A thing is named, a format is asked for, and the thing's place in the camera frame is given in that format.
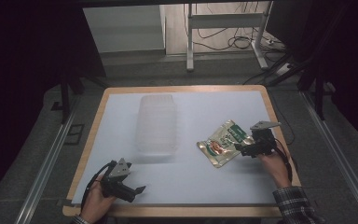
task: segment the human hand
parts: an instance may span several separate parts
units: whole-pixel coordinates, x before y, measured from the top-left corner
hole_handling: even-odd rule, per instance
[[[103,217],[110,208],[110,205],[116,200],[116,197],[105,198],[103,196],[103,189],[101,187],[102,176],[99,175],[95,182],[89,188],[89,195],[83,205],[83,209],[80,216],[88,221],[88,223],[94,223]]]
[[[287,168],[277,152],[274,152],[271,155],[260,154],[257,155],[257,158],[261,160],[264,168],[271,175],[278,189],[292,186],[287,174]]]

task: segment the cable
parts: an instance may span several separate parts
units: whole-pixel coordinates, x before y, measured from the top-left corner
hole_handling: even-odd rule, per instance
[[[287,157],[286,150],[284,150],[282,142],[278,139],[275,139],[275,140],[279,142],[279,144],[283,148],[284,155]],[[295,166],[296,171],[298,171],[298,164],[297,164],[295,158],[292,155],[290,155],[290,158],[292,159],[292,162],[293,162],[293,165]]]
[[[282,143],[278,139],[275,139],[275,140],[278,141],[281,144],[282,149],[284,151]],[[278,155],[281,156],[281,158],[283,160],[283,163],[284,163],[284,165],[286,166],[286,169],[287,169],[287,176],[289,177],[290,182],[292,182],[293,181],[293,170],[292,170],[292,165],[289,162],[289,158],[287,158],[286,152],[284,152],[284,154],[283,154],[283,152],[281,152],[277,147],[273,147],[273,148],[278,153]]]
[[[242,85],[246,85],[250,80],[252,80],[252,79],[254,79],[254,78],[256,78],[256,77],[260,77],[260,76],[263,76],[264,74],[266,74],[268,71],[264,71],[264,72],[262,72],[262,73],[260,73],[260,74],[257,74],[257,75],[255,75],[255,76],[253,76],[253,77],[249,77],[248,79],[246,79],[243,83],[242,83]]]
[[[296,140],[295,132],[293,131],[293,128],[292,128],[292,126],[290,125],[289,121],[287,121],[286,116],[283,114],[283,112],[282,112],[282,111],[280,110],[280,108],[278,107],[278,104],[277,104],[277,101],[276,101],[276,99],[275,99],[274,94],[272,94],[272,92],[271,92],[269,89],[267,89],[267,92],[269,93],[269,95],[272,96],[271,98],[272,98],[272,101],[273,101],[275,107],[277,108],[278,112],[282,115],[282,117],[283,117],[283,119],[284,119],[284,122],[287,124],[287,126],[289,127],[290,132],[292,133],[293,139],[292,139],[290,142],[286,143],[286,145],[292,145],[292,144],[295,142],[295,140]]]
[[[201,46],[203,46],[203,47],[205,47],[205,48],[213,49],[213,50],[225,50],[225,49],[231,48],[231,46],[228,46],[228,47],[222,48],[222,49],[215,49],[215,48],[212,48],[212,47],[210,47],[210,46],[208,46],[208,45],[204,45],[204,44],[201,44],[201,43],[198,43],[198,42],[194,42],[194,41],[193,41],[193,44],[195,44],[195,45],[201,45]]]
[[[211,14],[213,14],[213,12],[211,11],[211,9],[209,8],[209,3],[206,5],[206,7],[209,9],[209,11],[211,12]],[[196,4],[196,14],[198,14],[197,9],[198,9],[198,4]],[[218,31],[218,32],[216,32],[216,33],[214,33],[214,34],[212,34],[212,35],[207,35],[207,36],[202,36],[202,35],[200,34],[200,29],[197,29],[197,32],[199,33],[199,36],[200,36],[202,39],[206,39],[206,38],[209,38],[209,37],[211,37],[211,36],[218,35],[218,34],[224,32],[226,29],[228,29],[228,28],[224,28],[224,29],[222,29],[221,31]]]
[[[235,8],[234,13],[236,13],[236,12],[237,12],[237,10],[238,10],[238,8],[240,8],[240,6],[242,6],[242,5],[243,5],[243,2],[240,2],[240,4],[237,6],[237,8]]]
[[[183,19],[184,19],[184,25],[185,25],[186,35],[188,36],[188,31],[187,31],[187,27],[186,27],[185,4],[183,4]]]
[[[252,28],[253,28],[254,30],[256,30],[254,27],[252,27]],[[256,31],[258,32],[258,30],[256,30]],[[266,38],[265,36],[262,36],[262,38],[265,39],[265,40],[269,40],[269,39]],[[282,43],[281,41],[275,41],[275,40],[274,40],[274,42],[275,42],[275,43],[280,43],[280,44]]]
[[[84,190],[84,194],[83,194],[83,198],[81,200],[81,206],[80,208],[83,209],[84,203],[86,202],[87,196],[89,195],[90,192],[90,188],[92,186],[92,184],[95,182],[95,180],[97,179],[98,175],[104,170],[106,169],[106,167],[111,166],[111,165],[115,165],[112,161],[110,161],[109,163],[107,163],[105,166],[103,166],[103,168],[101,168],[97,174],[95,174],[91,181],[88,183],[88,185],[86,186],[86,189]]]
[[[246,8],[248,7],[248,3],[249,2],[246,2],[246,5],[245,5],[245,8],[243,9],[243,12],[246,12]]]
[[[267,56],[269,53],[274,53],[274,52],[268,51],[268,52],[264,52],[264,53],[263,53],[263,55],[264,55],[264,57],[265,57],[266,59],[268,59],[270,62],[273,62],[273,63],[276,63],[277,61],[279,61],[279,60],[273,60],[273,59],[271,59],[269,56]]]

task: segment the black cable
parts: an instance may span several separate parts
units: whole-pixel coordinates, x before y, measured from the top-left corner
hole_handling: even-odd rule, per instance
[[[252,27],[252,28],[253,28],[254,30],[256,30],[254,27]],[[256,31],[258,32],[258,30],[256,30]],[[265,39],[265,40],[269,40],[269,39],[266,38],[265,36],[262,36],[262,38]],[[275,43],[280,43],[280,44],[282,43],[281,41],[275,41],[275,40],[274,40],[274,42],[275,42]]]
[[[255,76],[253,76],[253,77],[249,77],[248,79],[246,79],[246,80],[242,83],[242,85],[246,85],[250,80],[252,80],[252,79],[254,79],[254,78],[256,78],[256,77],[263,76],[263,75],[265,75],[265,74],[267,74],[266,77],[271,76],[272,74],[274,74],[274,72],[275,72],[275,70],[277,69],[277,67],[278,67],[280,64],[282,64],[282,63],[286,60],[286,57],[287,57],[287,56],[288,56],[288,54],[286,53],[286,54],[283,55],[275,64],[273,64],[268,70],[266,70],[266,71],[264,71],[264,72],[262,72],[262,73],[259,73],[259,74],[255,75]]]
[[[264,52],[263,54],[264,54],[264,57],[266,59],[268,59],[270,62],[276,63],[277,61],[279,61],[279,59],[278,60],[273,60],[269,56],[267,56],[268,54],[275,53],[275,52],[280,52],[280,51],[267,51],[267,52]]]
[[[111,166],[111,165],[115,165],[112,161],[107,163],[105,166],[103,166],[103,168],[101,168],[101,170],[99,170],[91,179],[91,181],[88,183],[88,185],[86,186],[86,189],[84,190],[84,194],[83,194],[83,198],[81,200],[81,206],[80,208],[83,209],[84,203],[86,202],[87,196],[89,196],[89,192],[90,192],[90,188],[92,186],[92,184],[95,182],[95,180],[98,178],[98,175],[104,170],[106,169],[106,167]]]
[[[264,51],[268,51],[268,52],[286,52],[286,49],[274,49],[274,48],[270,48],[269,46],[263,45],[262,43],[260,43],[260,48],[263,49]]]
[[[293,170],[292,170],[292,165],[289,162],[289,158],[287,158],[286,152],[283,154],[283,152],[281,152],[277,147],[274,147],[274,149],[278,153],[278,155],[280,155],[280,157],[282,158],[283,163],[287,169],[287,176],[289,177],[290,182],[292,182],[293,181]]]
[[[234,13],[236,13],[236,12],[237,12],[238,8],[240,8],[240,6],[242,6],[242,4],[243,4],[243,2],[240,2],[240,4],[237,6],[237,8],[235,8]]]
[[[278,107],[278,104],[277,104],[277,101],[276,101],[276,99],[275,99],[274,94],[272,94],[272,92],[271,92],[269,89],[267,89],[267,92],[269,93],[269,95],[272,96],[271,98],[272,98],[272,101],[273,101],[273,103],[274,103],[276,109],[277,109],[278,112],[281,114],[281,116],[282,116],[283,119],[284,119],[284,122],[287,124],[287,126],[289,127],[290,132],[292,133],[293,139],[292,139],[290,142],[286,143],[286,145],[292,145],[292,144],[295,142],[295,140],[296,140],[295,132],[293,131],[293,128],[292,128],[292,126],[290,125],[289,121],[287,120],[286,116],[283,114],[283,112],[282,112],[282,111],[280,110],[280,108]]]
[[[293,170],[292,170],[292,165],[289,162],[289,158],[286,155],[286,152],[283,153],[280,149],[278,149],[278,147],[272,145],[270,143],[270,141],[267,140],[267,139],[261,138],[261,140],[263,142],[269,144],[278,153],[278,155],[281,157],[281,159],[283,161],[283,164],[284,164],[284,166],[286,167],[286,170],[287,170],[287,177],[289,177],[290,182],[292,182],[292,180],[293,180]],[[282,149],[284,151],[284,147],[283,147],[282,143],[276,138],[275,138],[275,141],[278,141],[281,144],[281,147],[282,147]]]
[[[276,138],[275,138],[275,140],[279,142],[279,144],[283,148],[284,155],[287,157],[286,150],[284,150],[282,142]],[[292,159],[292,162],[293,162],[293,165],[295,166],[296,171],[298,171],[298,164],[297,164],[295,158],[293,157],[293,155],[290,155],[290,158]]]
[[[207,4],[206,7],[209,9],[209,11],[211,12],[211,14],[213,14],[213,12],[211,11],[211,9],[209,8],[209,4]],[[220,30],[220,31],[218,31],[218,32],[216,32],[216,33],[214,33],[214,34],[207,35],[207,36],[202,36],[202,35],[200,34],[200,29],[197,29],[197,32],[199,33],[199,36],[200,36],[202,39],[206,39],[206,38],[209,38],[209,37],[211,37],[211,36],[218,35],[218,34],[224,32],[226,29],[228,29],[228,28],[224,28],[224,29],[222,29],[222,30]]]
[[[249,2],[246,2],[246,5],[245,5],[245,8],[243,9],[243,12],[246,12],[246,8],[248,7],[248,3]]]
[[[183,15],[184,15],[186,35],[188,36],[188,31],[187,31],[187,27],[186,27],[185,4],[183,4]],[[219,32],[217,32],[217,33],[214,33],[214,34],[212,34],[212,35],[209,35],[209,36],[201,36],[201,35],[200,35],[200,30],[199,30],[199,29],[198,29],[198,30],[199,30],[199,36],[200,36],[201,38],[204,38],[204,39],[205,39],[205,38],[209,38],[209,37],[211,37],[211,36],[220,34],[220,33],[222,33],[223,31],[225,31],[225,30],[227,30],[227,29],[228,29],[228,28],[225,28],[225,29],[223,29],[223,30],[221,30],[221,31],[219,31]],[[238,32],[239,29],[240,29],[240,28],[237,28],[237,30],[236,30],[234,36],[231,37],[231,38],[227,41],[227,47],[222,48],[222,49],[216,49],[216,48],[210,47],[210,46],[208,46],[208,45],[201,44],[201,43],[194,42],[194,41],[193,41],[193,44],[195,44],[195,45],[200,45],[200,46],[203,46],[203,47],[205,47],[205,48],[213,49],[213,50],[225,50],[225,49],[230,49],[230,48],[247,49],[247,48],[249,48],[250,45],[251,45],[251,44],[250,44],[251,39],[250,39],[249,37],[247,37],[247,36],[236,36],[236,34],[237,34],[237,32]],[[237,45],[237,42],[238,42],[238,41],[244,41],[244,40],[246,40],[246,41],[249,42],[247,46],[245,46],[245,47],[240,47],[240,46]]]

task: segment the plastic container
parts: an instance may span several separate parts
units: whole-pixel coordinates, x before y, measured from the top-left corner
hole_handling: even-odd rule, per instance
[[[145,154],[170,155],[176,150],[176,105],[169,94],[141,99],[136,146]]]

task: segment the plaid sleeve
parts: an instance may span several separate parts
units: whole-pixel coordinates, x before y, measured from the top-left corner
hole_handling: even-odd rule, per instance
[[[281,210],[286,224],[319,224],[325,223],[318,217],[310,205],[307,195],[301,187],[277,189],[273,192],[275,201]]]

